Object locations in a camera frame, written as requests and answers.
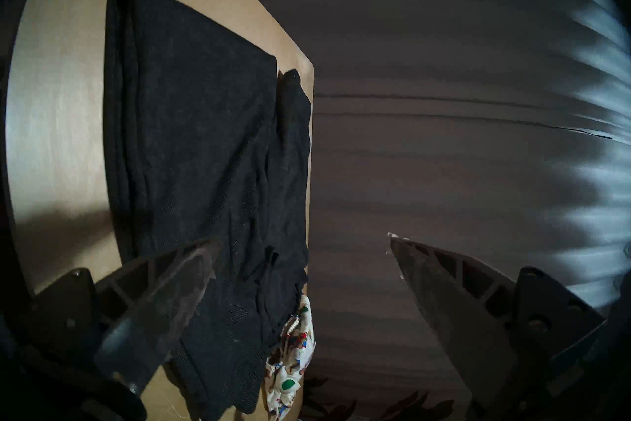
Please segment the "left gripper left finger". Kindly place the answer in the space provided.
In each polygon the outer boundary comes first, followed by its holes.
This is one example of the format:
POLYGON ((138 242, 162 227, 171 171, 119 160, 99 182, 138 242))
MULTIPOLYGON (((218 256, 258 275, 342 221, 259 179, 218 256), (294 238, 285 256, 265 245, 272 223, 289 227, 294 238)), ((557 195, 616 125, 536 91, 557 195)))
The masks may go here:
POLYGON ((169 358, 210 281, 221 240, 139 257, 94 282, 74 268, 27 308, 29 359, 86 393, 140 395, 169 358))

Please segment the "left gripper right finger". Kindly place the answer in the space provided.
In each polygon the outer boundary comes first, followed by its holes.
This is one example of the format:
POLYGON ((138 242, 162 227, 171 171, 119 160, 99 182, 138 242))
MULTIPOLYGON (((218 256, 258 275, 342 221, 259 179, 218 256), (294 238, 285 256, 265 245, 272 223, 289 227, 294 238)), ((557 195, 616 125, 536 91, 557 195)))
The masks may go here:
POLYGON ((467 418, 586 418, 604 318, 533 266, 517 281, 470 256, 391 236, 424 320, 471 393, 467 418))

